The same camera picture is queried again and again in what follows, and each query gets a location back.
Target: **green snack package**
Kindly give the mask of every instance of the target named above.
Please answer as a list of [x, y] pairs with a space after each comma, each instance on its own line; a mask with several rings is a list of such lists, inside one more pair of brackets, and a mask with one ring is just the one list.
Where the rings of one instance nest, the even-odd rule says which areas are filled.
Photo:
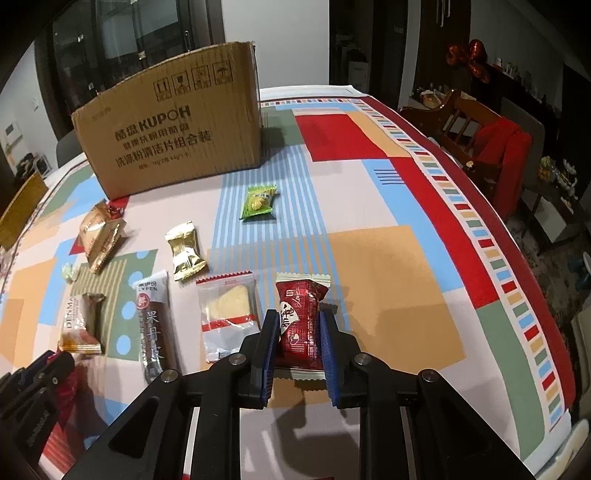
[[264, 213], [271, 213], [271, 201], [273, 195], [277, 191], [277, 185], [263, 185], [258, 187], [248, 187], [246, 194], [246, 201], [242, 208], [242, 220], [250, 218], [255, 215], [263, 215]]

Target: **white wall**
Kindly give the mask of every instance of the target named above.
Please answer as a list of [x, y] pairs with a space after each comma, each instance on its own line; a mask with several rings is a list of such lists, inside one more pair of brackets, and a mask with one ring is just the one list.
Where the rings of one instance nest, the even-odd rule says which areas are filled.
[[222, 0], [226, 41], [254, 41], [260, 87], [329, 82], [329, 0]]
[[421, 0], [408, 0], [407, 42], [404, 50], [402, 82], [398, 107], [408, 105], [413, 92], [414, 74], [417, 70], [418, 36], [421, 31]]
[[489, 63], [510, 61], [522, 77], [529, 70], [540, 97], [556, 101], [563, 56], [508, 0], [474, 0], [470, 38], [484, 42]]
[[484, 42], [489, 63], [500, 57], [516, 64], [521, 76], [529, 70], [540, 96], [558, 108], [563, 63], [589, 78], [566, 40], [527, 0], [472, 0], [473, 38]]
[[[32, 44], [0, 92], [0, 144], [5, 150], [5, 128], [16, 121], [22, 140], [12, 150], [14, 160], [18, 162], [26, 153], [32, 152], [45, 155], [52, 168], [57, 168], [57, 138], [41, 98], [34, 49]], [[36, 110], [33, 109], [34, 99], [38, 104]]]

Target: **window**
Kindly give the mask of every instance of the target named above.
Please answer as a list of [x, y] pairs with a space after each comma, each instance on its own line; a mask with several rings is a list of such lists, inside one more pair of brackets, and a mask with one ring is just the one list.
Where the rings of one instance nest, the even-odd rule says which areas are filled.
[[[212, 43], [210, 32], [196, 35], [192, 25], [197, 15], [193, 11], [203, 16], [210, 2], [219, 0], [76, 0], [70, 4], [47, 27], [45, 48], [39, 48], [47, 52], [49, 64], [44, 67], [50, 78], [49, 84], [42, 85], [44, 99], [51, 95], [59, 99], [53, 102], [60, 110], [54, 118], [70, 123], [67, 119], [76, 109], [121, 80]], [[197, 23], [211, 30], [209, 19], [198, 18]], [[64, 129], [54, 125], [54, 130]]]

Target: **colorful patterned tablecloth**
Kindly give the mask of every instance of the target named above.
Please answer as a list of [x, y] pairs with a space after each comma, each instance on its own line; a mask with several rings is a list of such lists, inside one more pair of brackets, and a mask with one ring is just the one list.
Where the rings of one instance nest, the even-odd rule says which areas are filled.
[[[75, 242], [82, 216], [104, 198], [90, 165], [78, 159], [50, 190], [4, 284], [0, 371], [56, 347], [69, 295], [106, 296], [105, 354], [79, 366], [87, 387], [46, 447], [50, 475], [67, 471], [145, 387], [131, 284], [171, 271], [164, 234], [188, 220], [211, 274], [255, 272], [260, 314], [278, 306], [277, 272], [330, 274], [326, 302], [341, 329], [392, 368], [438, 369], [530, 469], [564, 440], [556, 348], [539, 321], [548, 313], [508, 233], [435, 145], [375, 99], [334, 88], [262, 92], [260, 168], [129, 198], [128, 239], [101, 275]], [[270, 183], [274, 214], [240, 221], [248, 186]], [[81, 265], [72, 285], [60, 275], [66, 262]], [[171, 281], [170, 296], [181, 368], [206, 368], [194, 285]], [[358, 412], [332, 408], [318, 381], [275, 379], [269, 407], [242, 412], [243, 478], [356, 478]]]

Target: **metal screw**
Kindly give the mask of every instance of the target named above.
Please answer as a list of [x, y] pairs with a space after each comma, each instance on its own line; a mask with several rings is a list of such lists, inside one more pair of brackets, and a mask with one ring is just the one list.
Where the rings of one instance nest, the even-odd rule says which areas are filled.
[[356, 364], [367, 365], [371, 362], [371, 355], [365, 352], [358, 353], [353, 357]]
[[172, 369], [165, 370], [164, 372], [162, 372], [162, 375], [160, 375], [160, 379], [164, 383], [174, 382], [177, 378], [178, 378], [178, 372], [176, 370], [172, 370]]
[[425, 382], [436, 382], [439, 380], [439, 374], [435, 370], [427, 369], [423, 370], [421, 374]]
[[228, 357], [228, 361], [232, 365], [242, 365], [246, 362], [246, 355], [244, 355], [244, 353], [233, 353]]

